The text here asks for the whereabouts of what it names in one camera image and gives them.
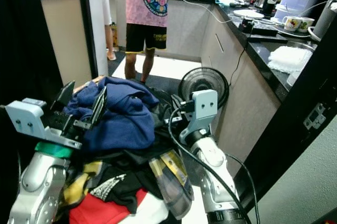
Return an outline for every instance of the pile of clothes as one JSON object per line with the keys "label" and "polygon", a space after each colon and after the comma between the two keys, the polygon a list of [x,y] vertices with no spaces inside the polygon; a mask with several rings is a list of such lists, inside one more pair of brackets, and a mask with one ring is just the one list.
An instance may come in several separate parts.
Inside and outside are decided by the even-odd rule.
{"label": "pile of clothes", "polygon": [[180,223],[191,207],[193,189],[163,123],[172,110],[170,97],[137,82],[105,77],[75,93],[64,112],[89,118],[104,87],[106,111],[84,134],[81,152],[72,156],[57,219],[70,224]]}

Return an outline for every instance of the dark floor mat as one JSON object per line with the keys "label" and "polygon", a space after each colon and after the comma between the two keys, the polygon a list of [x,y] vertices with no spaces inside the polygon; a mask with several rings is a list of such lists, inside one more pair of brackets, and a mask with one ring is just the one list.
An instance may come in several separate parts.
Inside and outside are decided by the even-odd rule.
{"label": "dark floor mat", "polygon": [[107,67],[108,67],[108,72],[109,75],[112,75],[115,70],[118,68],[119,64],[122,62],[122,60],[125,57],[125,53],[124,52],[115,52],[115,55],[117,57],[117,59],[115,61],[107,61]]}
{"label": "dark floor mat", "polygon": [[[141,74],[137,73],[136,79],[141,79]],[[149,75],[146,80],[146,85],[159,90],[166,91],[169,95],[178,94],[178,86],[180,80],[173,78],[166,78],[156,75]]]}

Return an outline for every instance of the floor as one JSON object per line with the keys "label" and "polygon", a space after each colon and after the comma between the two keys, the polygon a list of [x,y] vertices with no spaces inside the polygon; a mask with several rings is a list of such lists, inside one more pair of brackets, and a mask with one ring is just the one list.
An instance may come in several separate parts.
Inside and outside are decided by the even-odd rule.
{"label": "floor", "polygon": [[[125,78],[124,66],[125,66],[125,54],[124,52],[116,52],[117,60],[108,62],[109,75],[119,78]],[[140,79],[143,62],[145,56],[142,54],[137,55],[136,70],[137,79]],[[177,93],[177,87],[183,76],[190,70],[200,67],[201,63],[181,61],[169,58],[163,58],[156,56],[154,59],[154,65],[151,70],[151,74],[148,77],[146,84],[151,87],[155,87],[171,94]],[[193,161],[186,159],[185,161],[187,170],[194,170],[195,164]],[[194,190],[194,201],[189,213],[183,218],[182,224],[208,224],[207,217],[202,202],[202,196],[200,187],[198,185],[198,179],[190,175]]]}

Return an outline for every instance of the kitchen counter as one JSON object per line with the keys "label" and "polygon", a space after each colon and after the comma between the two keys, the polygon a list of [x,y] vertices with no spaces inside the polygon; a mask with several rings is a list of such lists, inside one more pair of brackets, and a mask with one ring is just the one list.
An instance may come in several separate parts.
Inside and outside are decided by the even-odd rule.
{"label": "kitchen counter", "polygon": [[[207,4],[209,5],[210,10],[216,8],[225,21],[229,21],[230,20],[229,16],[233,14],[234,10],[237,9],[228,6],[220,6],[215,3],[215,0],[187,0],[187,1]],[[270,56],[270,51],[261,42],[262,41],[277,42],[286,44],[288,42],[288,39],[279,34],[276,37],[246,34],[239,30],[238,28],[239,23],[240,23],[239,20],[234,19],[222,25],[226,25],[232,31],[232,33],[235,35],[241,46],[245,48],[245,51],[247,52],[250,59],[253,61],[254,65],[260,71],[263,78],[267,81],[269,87],[272,89],[274,94],[282,103],[291,89],[291,87],[286,82],[289,75],[276,70],[272,70],[268,67],[267,64],[269,62],[268,57]]]}

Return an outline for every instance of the white towel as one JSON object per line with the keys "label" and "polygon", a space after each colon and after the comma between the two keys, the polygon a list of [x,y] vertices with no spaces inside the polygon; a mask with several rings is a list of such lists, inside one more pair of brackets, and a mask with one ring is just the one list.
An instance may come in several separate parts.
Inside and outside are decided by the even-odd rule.
{"label": "white towel", "polygon": [[268,66],[285,73],[301,72],[309,61],[312,52],[307,49],[280,46],[270,53]]}

